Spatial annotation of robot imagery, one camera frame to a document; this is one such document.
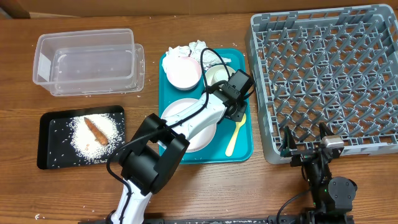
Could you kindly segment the pile of white rice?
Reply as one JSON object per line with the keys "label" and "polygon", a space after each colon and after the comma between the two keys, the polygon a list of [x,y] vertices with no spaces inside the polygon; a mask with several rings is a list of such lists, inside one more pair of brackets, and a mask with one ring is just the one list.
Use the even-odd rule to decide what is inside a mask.
{"label": "pile of white rice", "polygon": [[[85,124],[84,117],[90,119],[105,134],[108,138],[108,145],[102,146],[95,139]],[[92,163],[104,162],[121,143],[124,143],[124,119],[118,121],[117,118],[118,114],[114,113],[90,114],[72,118],[69,124],[72,129],[70,144],[77,156]]]}

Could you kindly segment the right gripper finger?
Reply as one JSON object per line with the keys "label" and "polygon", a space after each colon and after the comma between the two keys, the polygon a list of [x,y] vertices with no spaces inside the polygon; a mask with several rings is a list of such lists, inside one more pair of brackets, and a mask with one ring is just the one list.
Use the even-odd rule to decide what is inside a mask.
{"label": "right gripper finger", "polygon": [[297,150],[297,145],[288,126],[284,126],[284,137],[281,145],[281,151],[286,150]]}
{"label": "right gripper finger", "polygon": [[333,136],[334,133],[327,127],[327,125],[324,122],[320,122],[319,124],[319,130],[320,130],[320,138],[323,139],[325,136]]}

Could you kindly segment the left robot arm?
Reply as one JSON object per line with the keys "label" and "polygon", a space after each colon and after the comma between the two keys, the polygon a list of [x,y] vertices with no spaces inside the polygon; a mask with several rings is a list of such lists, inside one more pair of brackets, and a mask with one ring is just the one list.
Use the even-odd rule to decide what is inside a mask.
{"label": "left robot arm", "polygon": [[150,198],[171,179],[192,137],[224,119],[241,121],[246,98],[254,80],[237,70],[226,81],[206,86],[200,99],[183,111],[164,119],[152,113],[132,139],[118,147],[120,175],[110,174],[123,184],[119,205],[106,223],[143,223]]}

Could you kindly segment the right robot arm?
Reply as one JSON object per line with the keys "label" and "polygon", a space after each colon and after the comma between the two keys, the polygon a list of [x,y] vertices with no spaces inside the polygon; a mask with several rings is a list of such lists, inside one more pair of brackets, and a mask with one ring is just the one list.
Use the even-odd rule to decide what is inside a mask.
{"label": "right robot arm", "polygon": [[[358,186],[346,177],[333,177],[329,163],[340,157],[344,142],[325,123],[319,124],[321,142],[314,149],[299,151],[292,132],[284,128],[284,139],[280,147],[282,157],[291,158],[292,167],[300,167],[308,190],[292,197],[281,206],[275,217],[276,223],[353,223],[347,213],[353,209],[353,200]],[[311,193],[312,208],[304,208],[299,215],[281,215],[283,209],[294,200]]]}

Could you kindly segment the large white plate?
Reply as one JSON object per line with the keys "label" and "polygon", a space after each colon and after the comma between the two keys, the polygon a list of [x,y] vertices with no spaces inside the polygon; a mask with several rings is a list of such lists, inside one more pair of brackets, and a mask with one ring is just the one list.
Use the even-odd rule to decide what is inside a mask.
{"label": "large white plate", "polygon": [[[172,116],[177,114],[184,109],[188,108],[189,106],[196,103],[198,100],[194,98],[183,98],[171,103],[164,112],[162,113],[161,118],[164,119],[168,116]],[[205,148],[214,138],[216,133],[216,124],[209,125],[202,131],[200,131],[197,135],[189,140],[190,145],[187,148],[187,152],[196,152],[200,151]]]}

